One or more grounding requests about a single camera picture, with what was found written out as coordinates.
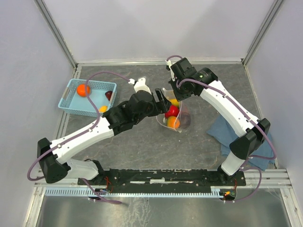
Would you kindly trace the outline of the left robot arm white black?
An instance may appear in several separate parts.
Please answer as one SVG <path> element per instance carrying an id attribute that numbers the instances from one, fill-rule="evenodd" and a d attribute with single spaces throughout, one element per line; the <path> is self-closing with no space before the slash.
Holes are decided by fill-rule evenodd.
<path id="1" fill-rule="evenodd" d="M 171 102 L 160 89 L 152 93 L 140 90 L 128 101 L 110 108 L 92 124 L 60 138 L 49 141 L 42 138 L 37 143 L 37 159 L 47 183 L 56 183 L 66 177 L 85 178 L 101 184 L 105 173 L 97 161 L 78 161 L 72 157 L 91 145 L 130 130 L 145 117 L 166 113 Z"/>

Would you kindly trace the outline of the dark purple fruit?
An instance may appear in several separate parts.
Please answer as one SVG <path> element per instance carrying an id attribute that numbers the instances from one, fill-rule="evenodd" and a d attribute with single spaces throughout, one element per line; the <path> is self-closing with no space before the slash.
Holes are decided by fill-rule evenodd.
<path id="1" fill-rule="evenodd" d="M 191 115 L 189 113 L 185 113 L 183 112 L 181 115 L 180 115 L 180 128 L 181 129 L 186 129 L 190 126 L 191 124 Z"/>

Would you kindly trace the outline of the green yellow mango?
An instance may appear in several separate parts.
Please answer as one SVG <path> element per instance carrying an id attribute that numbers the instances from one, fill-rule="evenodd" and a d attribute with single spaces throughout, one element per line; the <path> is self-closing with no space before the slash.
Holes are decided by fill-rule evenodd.
<path id="1" fill-rule="evenodd" d="M 180 121 L 177 117 L 175 116 L 170 116 L 167 119 L 167 127 L 173 128 L 173 129 L 178 129 L 180 126 Z"/>

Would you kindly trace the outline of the small yellow fruit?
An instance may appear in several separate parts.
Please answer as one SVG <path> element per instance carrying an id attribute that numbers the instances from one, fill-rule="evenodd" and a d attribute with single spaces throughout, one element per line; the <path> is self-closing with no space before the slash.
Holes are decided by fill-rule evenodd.
<path id="1" fill-rule="evenodd" d="M 99 108 L 100 113 L 104 113 L 106 111 L 107 111 L 107 106 L 105 106 L 105 105 Z"/>

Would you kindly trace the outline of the small dark red fruit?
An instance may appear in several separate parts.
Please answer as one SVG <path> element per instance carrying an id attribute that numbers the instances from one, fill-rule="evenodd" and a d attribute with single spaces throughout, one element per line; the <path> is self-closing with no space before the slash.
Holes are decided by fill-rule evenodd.
<path id="1" fill-rule="evenodd" d="M 105 96 L 106 96 L 106 98 L 108 99 L 108 101 L 111 100 L 112 94 L 113 94 L 113 91 L 107 91 L 107 92 L 105 93 Z"/>

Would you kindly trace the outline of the clear zip top bag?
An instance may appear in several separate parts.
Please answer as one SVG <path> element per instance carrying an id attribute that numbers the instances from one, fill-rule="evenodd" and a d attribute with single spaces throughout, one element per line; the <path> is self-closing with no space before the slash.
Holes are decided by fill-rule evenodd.
<path id="1" fill-rule="evenodd" d="M 184 132 L 191 125 L 191 114 L 183 101 L 178 101 L 173 90 L 162 88 L 164 96 L 171 102 L 169 111 L 156 116 L 157 122 L 166 129 Z"/>

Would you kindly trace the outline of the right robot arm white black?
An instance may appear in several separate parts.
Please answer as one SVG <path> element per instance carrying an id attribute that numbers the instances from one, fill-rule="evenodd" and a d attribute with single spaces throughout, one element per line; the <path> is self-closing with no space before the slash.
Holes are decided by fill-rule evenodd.
<path id="1" fill-rule="evenodd" d="M 270 122 L 266 118 L 258 119 L 240 105 L 209 68 L 196 70 L 187 58 L 175 63 L 166 59 L 166 68 L 171 73 L 169 83 L 179 102 L 192 95 L 201 97 L 218 111 L 237 135 L 237 139 L 229 145 L 231 151 L 217 173 L 221 184 L 230 184 L 249 155 L 267 139 Z"/>

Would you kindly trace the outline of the red apple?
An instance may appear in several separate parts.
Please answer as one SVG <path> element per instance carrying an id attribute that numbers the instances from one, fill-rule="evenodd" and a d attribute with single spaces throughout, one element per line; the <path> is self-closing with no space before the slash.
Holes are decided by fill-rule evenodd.
<path id="1" fill-rule="evenodd" d="M 171 105 L 169 110 L 164 114 L 165 118 L 169 118 L 171 116 L 177 117 L 179 114 L 179 108 L 174 105 Z"/>

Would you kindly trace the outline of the yellow orange round fruit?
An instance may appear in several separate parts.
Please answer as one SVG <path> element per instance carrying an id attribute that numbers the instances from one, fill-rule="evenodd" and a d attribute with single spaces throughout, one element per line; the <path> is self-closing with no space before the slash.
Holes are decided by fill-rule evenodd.
<path id="1" fill-rule="evenodd" d="M 171 102 L 172 105 L 174 105 L 177 108 L 179 108 L 179 102 L 177 101 L 177 99 L 170 99 L 169 101 Z"/>

